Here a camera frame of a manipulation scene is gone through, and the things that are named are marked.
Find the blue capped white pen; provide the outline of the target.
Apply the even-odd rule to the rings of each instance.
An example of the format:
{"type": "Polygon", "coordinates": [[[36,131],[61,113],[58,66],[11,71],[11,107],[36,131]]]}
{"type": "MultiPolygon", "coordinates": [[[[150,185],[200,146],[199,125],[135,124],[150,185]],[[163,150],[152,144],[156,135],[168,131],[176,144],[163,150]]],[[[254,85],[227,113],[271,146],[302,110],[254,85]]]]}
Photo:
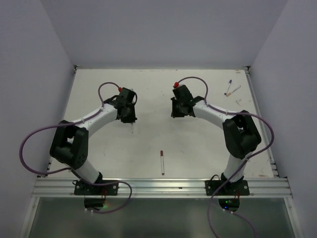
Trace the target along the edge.
{"type": "Polygon", "coordinates": [[[229,80],[226,91],[224,92],[224,95],[228,94],[231,84],[232,84],[232,79],[229,80]]]}

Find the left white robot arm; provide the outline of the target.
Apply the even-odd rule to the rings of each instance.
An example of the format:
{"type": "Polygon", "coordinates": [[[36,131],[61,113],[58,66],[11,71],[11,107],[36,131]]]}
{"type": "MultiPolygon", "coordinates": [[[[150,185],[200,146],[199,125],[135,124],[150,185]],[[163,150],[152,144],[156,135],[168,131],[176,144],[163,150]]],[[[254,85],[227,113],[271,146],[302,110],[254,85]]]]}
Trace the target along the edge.
{"type": "Polygon", "coordinates": [[[116,120],[134,123],[137,94],[131,89],[119,88],[119,94],[101,100],[101,106],[76,121],[63,120],[58,124],[50,148],[50,156],[68,165],[72,172],[86,181],[85,188],[96,195],[102,191],[103,176],[88,160],[89,139],[105,125],[116,120]]]}

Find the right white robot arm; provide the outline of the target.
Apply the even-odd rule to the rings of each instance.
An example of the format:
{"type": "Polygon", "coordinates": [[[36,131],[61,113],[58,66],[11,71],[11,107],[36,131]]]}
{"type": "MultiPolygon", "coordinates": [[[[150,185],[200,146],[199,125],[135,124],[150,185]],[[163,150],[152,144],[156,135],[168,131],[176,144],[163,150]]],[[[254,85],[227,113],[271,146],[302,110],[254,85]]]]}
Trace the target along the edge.
{"type": "Polygon", "coordinates": [[[222,173],[220,188],[225,194],[233,194],[238,189],[238,181],[244,176],[243,162],[262,141],[253,119],[247,111],[242,111],[242,115],[231,115],[230,112],[222,113],[222,108],[210,108],[203,97],[193,97],[186,85],[177,82],[174,84],[173,93],[172,118],[200,118],[223,130],[229,158],[222,173]]]}

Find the red capped white pen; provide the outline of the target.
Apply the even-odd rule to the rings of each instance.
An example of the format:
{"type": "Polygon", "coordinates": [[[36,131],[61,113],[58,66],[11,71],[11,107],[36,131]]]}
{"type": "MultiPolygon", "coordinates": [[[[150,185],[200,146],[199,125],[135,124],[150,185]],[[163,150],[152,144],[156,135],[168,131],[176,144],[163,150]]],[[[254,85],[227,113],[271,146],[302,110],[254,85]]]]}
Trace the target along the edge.
{"type": "Polygon", "coordinates": [[[161,175],[165,175],[163,150],[160,151],[161,175]]]}

